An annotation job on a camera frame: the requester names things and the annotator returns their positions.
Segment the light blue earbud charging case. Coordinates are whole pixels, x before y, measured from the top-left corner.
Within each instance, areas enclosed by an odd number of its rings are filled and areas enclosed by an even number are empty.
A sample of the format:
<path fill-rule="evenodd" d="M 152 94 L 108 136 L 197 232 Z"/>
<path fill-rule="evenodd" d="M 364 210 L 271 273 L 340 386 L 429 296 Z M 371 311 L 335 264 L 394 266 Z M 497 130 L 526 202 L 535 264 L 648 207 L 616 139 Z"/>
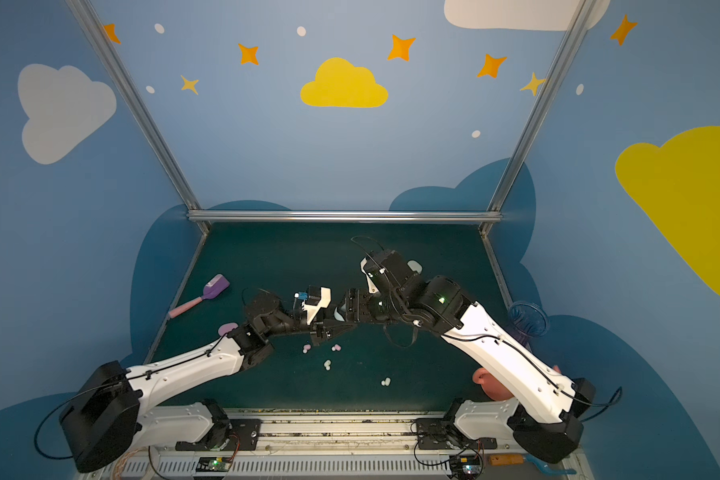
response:
<path fill-rule="evenodd" d="M 346 308 L 344 305 L 338 306 L 334 310 L 334 319 L 342 322 L 346 320 Z"/>

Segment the white earbud charging case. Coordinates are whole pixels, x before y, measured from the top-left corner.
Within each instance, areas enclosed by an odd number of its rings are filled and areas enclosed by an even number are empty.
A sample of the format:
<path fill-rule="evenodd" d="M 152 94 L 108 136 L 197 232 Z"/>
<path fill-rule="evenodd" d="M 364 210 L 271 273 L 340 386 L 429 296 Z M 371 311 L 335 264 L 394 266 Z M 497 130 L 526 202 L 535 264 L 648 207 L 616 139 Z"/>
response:
<path fill-rule="evenodd" d="M 423 270 L 422 265 L 419 262 L 417 262 L 416 260 L 409 260 L 407 262 L 407 265 L 412 271 L 414 271 L 416 273 L 421 273 Z"/>

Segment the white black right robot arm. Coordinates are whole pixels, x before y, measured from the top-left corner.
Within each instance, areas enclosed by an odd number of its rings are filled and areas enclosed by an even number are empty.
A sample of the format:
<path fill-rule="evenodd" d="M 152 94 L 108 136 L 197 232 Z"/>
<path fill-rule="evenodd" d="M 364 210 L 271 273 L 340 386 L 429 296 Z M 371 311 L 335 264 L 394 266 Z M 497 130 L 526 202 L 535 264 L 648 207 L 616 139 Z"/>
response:
<path fill-rule="evenodd" d="M 336 315 L 346 322 L 399 321 L 458 348 L 510 393 L 503 401 L 465 400 L 445 417 L 471 441 L 510 437 L 526 453 L 558 463 L 574 452 L 584 432 L 581 417 L 595 387 L 571 379 L 534 356 L 507 333 L 454 280 L 426 280 L 395 250 L 372 251 L 360 263 L 365 291 L 347 292 Z"/>

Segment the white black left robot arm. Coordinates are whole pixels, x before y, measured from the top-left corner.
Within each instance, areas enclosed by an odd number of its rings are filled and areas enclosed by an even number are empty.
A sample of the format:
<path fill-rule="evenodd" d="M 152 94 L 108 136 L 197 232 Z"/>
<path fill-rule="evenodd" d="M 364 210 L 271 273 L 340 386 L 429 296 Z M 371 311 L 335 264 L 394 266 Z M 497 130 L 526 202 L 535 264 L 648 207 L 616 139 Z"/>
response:
<path fill-rule="evenodd" d="M 310 287 L 286 309 L 277 295 L 260 291 L 245 306 L 244 322 L 205 346 L 130 368 L 99 366 L 59 416 L 77 471 L 98 470 L 133 448 L 149 429 L 146 415 L 164 401 L 260 364 L 274 350 L 273 337 L 307 334 L 319 344 L 353 329 L 365 298 L 357 289 L 334 299 L 329 288 Z"/>

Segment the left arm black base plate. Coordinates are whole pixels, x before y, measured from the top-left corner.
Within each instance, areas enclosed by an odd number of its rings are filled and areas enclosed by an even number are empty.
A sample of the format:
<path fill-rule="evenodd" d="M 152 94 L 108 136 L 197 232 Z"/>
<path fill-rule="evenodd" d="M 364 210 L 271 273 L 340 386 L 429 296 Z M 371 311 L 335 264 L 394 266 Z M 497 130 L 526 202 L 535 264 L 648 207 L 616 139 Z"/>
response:
<path fill-rule="evenodd" d="M 262 426 L 260 419 L 228 419 L 215 423 L 197 442 L 177 442 L 176 451 L 254 451 Z"/>

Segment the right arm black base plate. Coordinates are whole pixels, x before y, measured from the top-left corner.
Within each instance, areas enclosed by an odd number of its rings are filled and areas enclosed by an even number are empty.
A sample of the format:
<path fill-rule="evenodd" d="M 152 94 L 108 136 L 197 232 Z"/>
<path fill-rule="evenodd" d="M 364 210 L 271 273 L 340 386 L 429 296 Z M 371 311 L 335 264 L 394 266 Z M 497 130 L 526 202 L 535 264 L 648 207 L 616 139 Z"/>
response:
<path fill-rule="evenodd" d="M 462 450 L 473 441 L 464 436 L 452 422 L 436 418 L 419 418 L 413 423 L 417 447 L 428 450 Z"/>

